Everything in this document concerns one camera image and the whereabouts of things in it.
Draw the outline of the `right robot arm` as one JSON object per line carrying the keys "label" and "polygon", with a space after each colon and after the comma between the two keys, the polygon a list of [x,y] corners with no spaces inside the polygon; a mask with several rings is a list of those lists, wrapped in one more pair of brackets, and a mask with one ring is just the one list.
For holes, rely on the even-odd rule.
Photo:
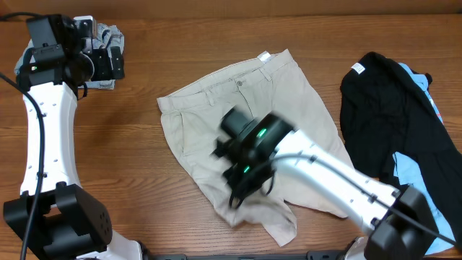
{"label": "right robot arm", "polygon": [[327,259],[423,259],[436,239],[437,226],[420,191],[400,191],[356,171],[277,115],[258,121],[233,108],[220,127],[229,139],[218,141],[214,154],[231,163],[223,173],[231,208],[280,174],[319,193],[361,229],[361,238]]}

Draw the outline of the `beige khaki shorts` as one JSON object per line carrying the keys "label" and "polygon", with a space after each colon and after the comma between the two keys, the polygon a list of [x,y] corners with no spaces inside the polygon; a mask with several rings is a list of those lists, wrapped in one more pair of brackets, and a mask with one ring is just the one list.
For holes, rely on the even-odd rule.
{"label": "beige khaki shorts", "polygon": [[285,175],[276,153],[301,133],[309,147],[351,160],[321,97],[289,51],[242,61],[158,99],[166,141],[216,212],[230,225],[260,223],[283,246],[297,234],[291,204],[342,211]]}

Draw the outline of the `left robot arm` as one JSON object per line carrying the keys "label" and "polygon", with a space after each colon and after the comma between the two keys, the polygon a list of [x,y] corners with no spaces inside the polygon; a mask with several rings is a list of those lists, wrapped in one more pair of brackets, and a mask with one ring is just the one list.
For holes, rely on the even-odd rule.
{"label": "left robot arm", "polygon": [[114,231],[105,205],[80,183],[74,116],[91,81],[122,79],[118,46],[95,47],[91,16],[27,14],[32,45],[12,86],[27,109],[27,168],[17,199],[4,203],[22,254],[39,259],[148,259],[137,241]]}

